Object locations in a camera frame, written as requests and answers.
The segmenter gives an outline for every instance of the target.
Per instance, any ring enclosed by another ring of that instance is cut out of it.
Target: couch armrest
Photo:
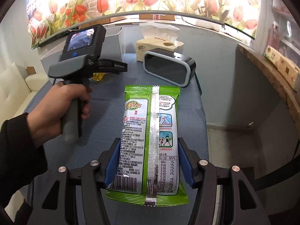
[[[37,92],[48,81],[48,77],[45,73],[36,73],[29,75],[25,82],[28,85],[31,92]]]

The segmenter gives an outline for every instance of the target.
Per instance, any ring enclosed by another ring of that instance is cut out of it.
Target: black sleeve
[[[27,125],[27,113],[6,120],[0,132],[0,205],[31,180],[47,171],[43,146],[35,148]]]

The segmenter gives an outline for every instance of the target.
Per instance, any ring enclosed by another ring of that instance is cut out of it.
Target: barcode
[[[110,185],[112,190],[122,190],[126,192],[137,192],[137,178],[115,176],[114,181]]]

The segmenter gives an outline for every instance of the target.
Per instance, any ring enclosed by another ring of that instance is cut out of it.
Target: seaweed snack packaging
[[[145,206],[188,203],[179,180],[177,99],[173,86],[127,85],[117,173],[107,198]]]

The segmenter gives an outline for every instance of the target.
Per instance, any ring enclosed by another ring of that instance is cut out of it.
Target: tissue
[[[183,52],[183,43],[177,41],[179,28],[154,22],[140,23],[144,39],[136,42],[136,60],[142,62],[144,52],[160,48],[172,52]]]

